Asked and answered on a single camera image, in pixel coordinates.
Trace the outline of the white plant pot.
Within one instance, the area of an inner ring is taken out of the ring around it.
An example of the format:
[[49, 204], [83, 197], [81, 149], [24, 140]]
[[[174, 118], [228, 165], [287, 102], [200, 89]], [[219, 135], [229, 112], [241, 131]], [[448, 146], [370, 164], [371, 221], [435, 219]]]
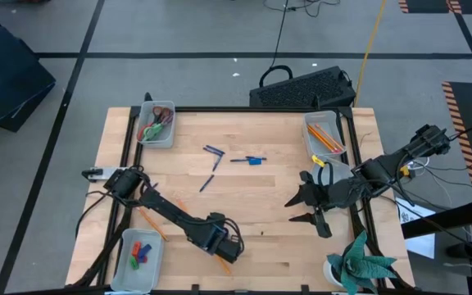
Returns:
[[322, 270], [324, 277], [327, 279], [328, 282], [335, 286], [339, 286], [340, 288], [343, 287], [338, 272], [333, 268], [329, 261], [324, 262]]

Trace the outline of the narrow hazard striped floor mat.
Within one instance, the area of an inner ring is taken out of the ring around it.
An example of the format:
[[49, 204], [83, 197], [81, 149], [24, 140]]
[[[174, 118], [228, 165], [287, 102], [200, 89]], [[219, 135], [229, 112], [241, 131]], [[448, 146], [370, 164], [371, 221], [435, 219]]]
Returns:
[[403, 13], [472, 15], [472, 0], [397, 0]]

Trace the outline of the red scissors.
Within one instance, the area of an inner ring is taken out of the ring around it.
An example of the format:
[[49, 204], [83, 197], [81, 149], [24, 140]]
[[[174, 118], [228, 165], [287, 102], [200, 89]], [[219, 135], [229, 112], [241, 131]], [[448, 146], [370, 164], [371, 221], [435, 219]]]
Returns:
[[139, 131], [138, 131], [138, 140], [139, 141], [144, 140], [145, 134], [148, 132], [148, 130], [160, 120], [162, 112], [163, 112], [163, 107], [161, 107], [161, 106], [155, 106], [152, 109], [153, 120], [152, 120], [151, 123], [146, 124], [146, 125], [144, 125], [143, 127], [141, 127], [139, 129]]

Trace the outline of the grey plastic bin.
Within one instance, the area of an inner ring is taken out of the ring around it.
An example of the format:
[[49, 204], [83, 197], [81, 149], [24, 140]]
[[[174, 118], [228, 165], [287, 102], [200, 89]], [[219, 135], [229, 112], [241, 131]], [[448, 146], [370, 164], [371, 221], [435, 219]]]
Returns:
[[318, 161], [309, 170], [316, 184], [336, 184], [341, 179], [352, 177], [351, 168], [341, 161], [327, 157], [318, 157]]
[[[126, 229], [122, 234], [122, 249], [118, 259], [111, 289], [116, 292], [150, 293], [159, 280], [164, 241], [157, 231], [145, 229]], [[147, 262], [139, 263], [135, 270], [130, 263], [134, 244], [150, 245]]]
[[[315, 124], [320, 125], [327, 133], [331, 134], [342, 145], [343, 151], [336, 151], [333, 144], [315, 127]], [[303, 116], [302, 134], [309, 157], [317, 155], [318, 157], [338, 159], [345, 153], [346, 148], [338, 126], [339, 117], [335, 111], [310, 112]]]
[[[168, 107], [174, 112], [173, 120], [164, 125], [163, 130], [152, 141], [139, 141], [138, 131], [141, 127], [149, 124], [153, 120], [152, 109], [155, 106]], [[149, 148], [171, 148], [174, 142], [175, 134], [175, 104], [172, 101], [146, 101], [142, 104], [139, 118], [136, 139], [138, 143]]]

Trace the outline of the green scissors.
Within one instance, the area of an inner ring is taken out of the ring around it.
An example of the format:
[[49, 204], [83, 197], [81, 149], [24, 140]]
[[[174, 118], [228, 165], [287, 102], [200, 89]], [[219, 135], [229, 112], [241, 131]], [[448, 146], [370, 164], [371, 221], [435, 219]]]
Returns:
[[142, 141], [152, 141], [163, 130], [163, 128], [164, 125], [162, 124], [154, 124], [145, 134], [144, 140]]

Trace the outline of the white paper sheet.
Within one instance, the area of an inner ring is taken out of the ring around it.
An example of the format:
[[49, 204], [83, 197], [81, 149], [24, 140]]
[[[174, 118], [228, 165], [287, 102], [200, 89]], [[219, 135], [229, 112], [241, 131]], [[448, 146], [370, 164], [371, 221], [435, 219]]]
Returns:
[[[430, 216], [434, 211], [425, 207], [414, 205], [412, 206], [408, 201], [395, 198], [399, 214], [399, 220], [402, 225], [421, 217]], [[405, 238], [406, 249], [409, 252], [434, 259], [435, 256], [435, 234], [427, 234], [415, 238]]]

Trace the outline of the large hazard striped floor mat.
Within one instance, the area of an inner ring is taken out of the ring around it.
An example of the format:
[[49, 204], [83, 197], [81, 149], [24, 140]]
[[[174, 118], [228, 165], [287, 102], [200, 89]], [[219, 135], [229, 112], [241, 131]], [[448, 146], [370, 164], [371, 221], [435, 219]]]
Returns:
[[472, 185], [472, 83], [442, 82], [449, 115], [456, 132], [466, 131], [456, 140], [468, 168]]

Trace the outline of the large black case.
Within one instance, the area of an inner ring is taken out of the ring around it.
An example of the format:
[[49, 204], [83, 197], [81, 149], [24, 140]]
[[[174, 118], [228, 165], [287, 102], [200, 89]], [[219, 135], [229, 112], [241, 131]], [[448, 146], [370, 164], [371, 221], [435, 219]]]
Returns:
[[55, 84], [28, 45], [0, 24], [0, 127], [18, 131]]

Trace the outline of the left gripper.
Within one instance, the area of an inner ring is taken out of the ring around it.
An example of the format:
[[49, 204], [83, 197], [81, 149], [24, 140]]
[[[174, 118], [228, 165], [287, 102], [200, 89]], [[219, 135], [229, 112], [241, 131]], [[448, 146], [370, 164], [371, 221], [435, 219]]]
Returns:
[[206, 219], [205, 251], [234, 263], [244, 251], [244, 241], [236, 222], [225, 215], [212, 212]]

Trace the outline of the purple scissors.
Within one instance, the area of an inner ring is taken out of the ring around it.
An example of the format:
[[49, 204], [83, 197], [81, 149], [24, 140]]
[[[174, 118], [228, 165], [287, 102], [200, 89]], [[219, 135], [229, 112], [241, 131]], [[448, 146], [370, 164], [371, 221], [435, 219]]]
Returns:
[[170, 108], [163, 107], [158, 115], [157, 123], [166, 125], [173, 120], [173, 116], [174, 112]]

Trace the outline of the teal paper plant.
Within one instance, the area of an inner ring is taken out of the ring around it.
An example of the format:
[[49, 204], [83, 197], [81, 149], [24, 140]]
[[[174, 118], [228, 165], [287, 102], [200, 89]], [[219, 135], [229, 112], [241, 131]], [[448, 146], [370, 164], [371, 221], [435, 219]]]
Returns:
[[395, 279], [397, 275], [389, 267], [397, 259], [385, 256], [367, 256], [365, 245], [367, 233], [362, 231], [350, 243], [342, 255], [330, 254], [327, 263], [330, 265], [330, 277], [336, 279], [348, 295], [356, 295], [360, 288], [367, 288], [377, 294], [373, 279]]

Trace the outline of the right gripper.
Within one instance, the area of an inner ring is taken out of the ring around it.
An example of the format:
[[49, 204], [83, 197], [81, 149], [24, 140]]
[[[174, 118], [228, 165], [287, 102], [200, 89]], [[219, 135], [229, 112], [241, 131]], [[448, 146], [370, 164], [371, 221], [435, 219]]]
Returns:
[[[328, 211], [333, 208], [348, 208], [359, 199], [358, 188], [354, 188], [351, 180], [343, 179], [336, 184], [322, 186], [315, 184], [311, 173], [306, 170], [301, 171], [299, 175], [303, 184], [298, 186], [297, 193], [284, 204], [285, 207], [292, 207], [303, 202], [308, 206], [321, 207], [324, 211]], [[289, 221], [314, 225], [321, 238], [332, 236], [329, 224], [325, 221], [320, 209], [315, 210], [314, 213], [294, 216]]]

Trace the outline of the black beam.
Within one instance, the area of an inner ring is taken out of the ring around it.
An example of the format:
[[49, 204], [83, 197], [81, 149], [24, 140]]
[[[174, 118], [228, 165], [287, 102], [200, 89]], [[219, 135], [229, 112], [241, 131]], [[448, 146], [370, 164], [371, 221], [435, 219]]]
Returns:
[[402, 225], [405, 239], [472, 225], [472, 202], [464, 206], [420, 217]]

